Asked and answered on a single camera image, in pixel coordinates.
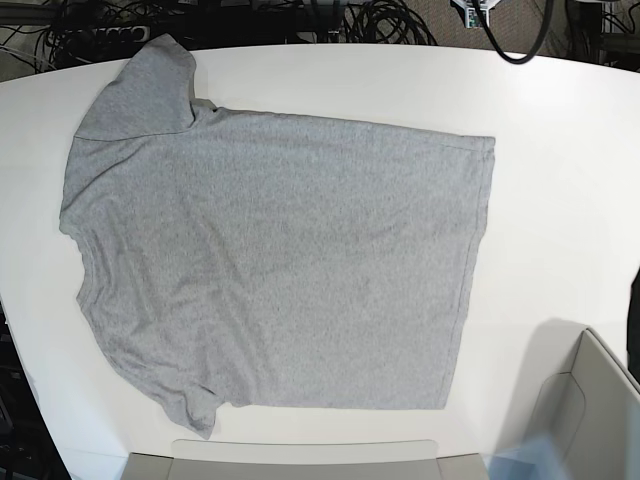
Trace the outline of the black power strip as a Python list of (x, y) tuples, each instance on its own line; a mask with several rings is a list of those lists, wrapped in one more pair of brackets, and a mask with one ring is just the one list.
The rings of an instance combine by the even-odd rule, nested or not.
[(70, 29), (64, 33), (71, 40), (88, 46), (131, 46), (144, 44), (151, 37), (151, 28), (142, 25)]

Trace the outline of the beige box at right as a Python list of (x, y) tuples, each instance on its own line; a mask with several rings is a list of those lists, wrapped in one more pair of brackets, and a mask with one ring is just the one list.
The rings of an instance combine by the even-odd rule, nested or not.
[(592, 329), (543, 383), (526, 439), (548, 435), (569, 479), (639, 477), (639, 384)]

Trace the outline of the blue blurred object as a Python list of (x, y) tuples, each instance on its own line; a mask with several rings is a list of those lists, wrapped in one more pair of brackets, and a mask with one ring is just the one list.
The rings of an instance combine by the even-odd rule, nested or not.
[(484, 458), (491, 480), (566, 480), (570, 476), (548, 435), (526, 439), (516, 447)]

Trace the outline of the beige box at bottom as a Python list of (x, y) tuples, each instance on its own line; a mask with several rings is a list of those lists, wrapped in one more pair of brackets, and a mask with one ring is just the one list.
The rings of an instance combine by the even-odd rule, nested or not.
[(478, 454), (437, 456), (432, 440), (257, 444), (177, 440), (172, 453), (129, 455), (124, 479), (487, 479)]

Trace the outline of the beige box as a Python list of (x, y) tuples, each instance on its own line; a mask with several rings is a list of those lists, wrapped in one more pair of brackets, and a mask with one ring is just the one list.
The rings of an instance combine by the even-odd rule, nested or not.
[(124, 479), (487, 479), (478, 454), (437, 456), (432, 440), (257, 444), (177, 440), (172, 453), (129, 455)]
[(543, 383), (526, 439), (548, 435), (569, 479), (639, 477), (639, 384), (592, 329)]

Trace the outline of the grey T-shirt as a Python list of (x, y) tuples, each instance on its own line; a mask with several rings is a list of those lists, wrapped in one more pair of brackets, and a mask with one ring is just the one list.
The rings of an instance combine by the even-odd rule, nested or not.
[(107, 361), (203, 438), (227, 403), (442, 409), (494, 139), (213, 107), (195, 69), (148, 42), (73, 138), (60, 229)]

